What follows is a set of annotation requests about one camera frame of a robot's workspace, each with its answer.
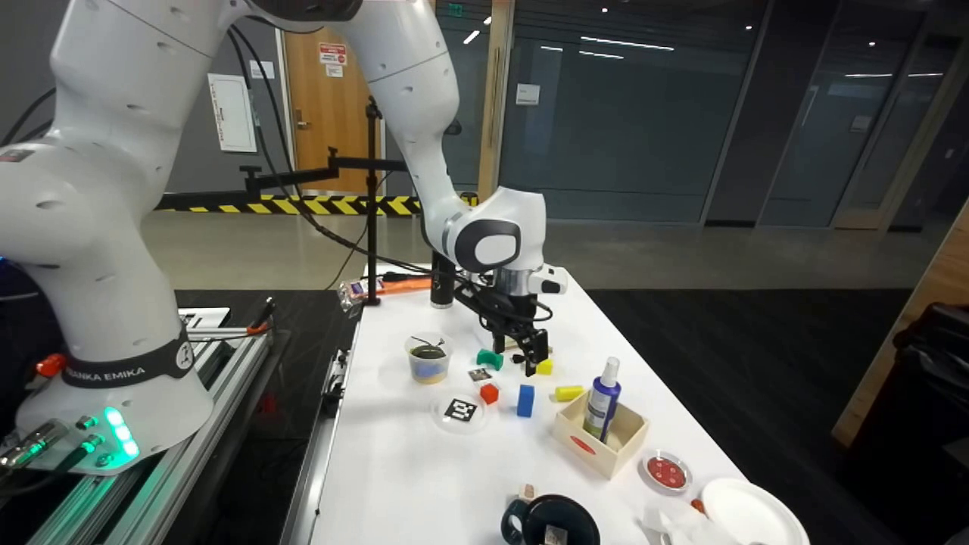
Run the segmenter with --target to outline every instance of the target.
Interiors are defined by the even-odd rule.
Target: spray bottle
[[[618,392],[620,392],[618,357],[608,357],[603,374],[595,374],[594,388],[588,389],[588,409],[584,409],[584,429],[600,442],[604,442],[608,437],[608,423],[618,409]]]

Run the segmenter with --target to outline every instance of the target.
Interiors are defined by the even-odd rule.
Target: white plate
[[[742,545],[809,545],[804,528],[764,488],[717,478],[702,488],[704,516]]]

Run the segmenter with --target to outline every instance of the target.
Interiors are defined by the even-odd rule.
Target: small toy
[[[469,369],[467,374],[469,374],[472,382],[487,382],[487,377],[491,377],[487,369]]]
[[[584,392],[582,385],[559,385],[559,388],[550,389],[550,398],[554,398],[554,402],[571,402],[571,398],[577,398],[582,392]]]
[[[485,349],[481,349],[477,357],[476,357],[476,362],[500,373],[502,362],[505,362],[505,357],[496,353],[496,351],[485,351]]]
[[[537,374],[550,374],[554,373],[554,362],[550,361],[543,361],[539,366],[537,366]]]
[[[496,385],[491,385],[491,382],[477,388],[477,395],[481,395],[485,404],[493,404],[500,398],[500,392],[502,389]]]
[[[652,450],[638,460],[638,473],[645,483],[652,483],[661,493],[678,497],[690,488],[690,468],[676,455]]]
[[[518,414],[522,419],[534,419],[534,409],[537,409],[537,388],[534,385],[522,385],[518,388]]]

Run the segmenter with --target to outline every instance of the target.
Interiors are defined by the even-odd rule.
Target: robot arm
[[[128,423],[128,442],[100,445],[78,473],[120,473],[212,413],[140,221],[167,186],[226,27],[251,11],[283,31],[344,31],[421,193],[427,243],[459,269],[496,269],[496,290],[467,299],[493,329],[539,340],[525,342],[539,346],[530,357],[549,353],[546,334],[514,319],[534,312],[546,199],[500,190],[467,209],[454,193],[442,133],[456,81],[423,0],[71,0],[52,52],[58,119],[40,141],[0,149],[0,253],[45,290],[70,353],[62,374],[20,404],[18,434],[106,414]]]
[[[511,336],[525,351],[528,374],[549,357],[546,329],[534,328],[537,297],[530,276],[546,263],[546,199],[500,186],[469,209],[448,175],[442,140],[456,115],[456,81],[444,35],[423,0],[315,0],[296,17],[283,0],[253,0],[279,27],[304,27],[333,8],[351,40],[361,71],[378,103],[411,181],[423,203],[423,236],[436,253],[462,273],[496,273],[491,284],[459,280],[456,299],[493,334],[493,349]]]

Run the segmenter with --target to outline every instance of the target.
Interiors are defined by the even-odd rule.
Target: white table
[[[577,500],[595,517],[604,545],[642,545],[645,509],[671,503],[636,473],[649,447],[684,457],[694,483],[742,474],[575,280],[543,304],[554,309],[554,320],[546,325],[554,374],[530,382],[537,414],[514,419],[525,373],[505,361],[496,374],[502,409],[485,414],[477,434],[454,434],[436,419],[444,395],[476,392],[469,369],[477,349],[491,349],[491,334],[476,316],[456,299],[433,307],[427,290],[394,292],[364,312],[312,541],[500,545],[509,497],[534,483],[537,493]],[[448,340],[448,382],[411,382],[402,349],[411,334]],[[557,385],[590,385],[612,353],[623,361],[620,402],[649,419],[649,437],[618,474],[603,478],[550,437],[559,404],[549,392]]]

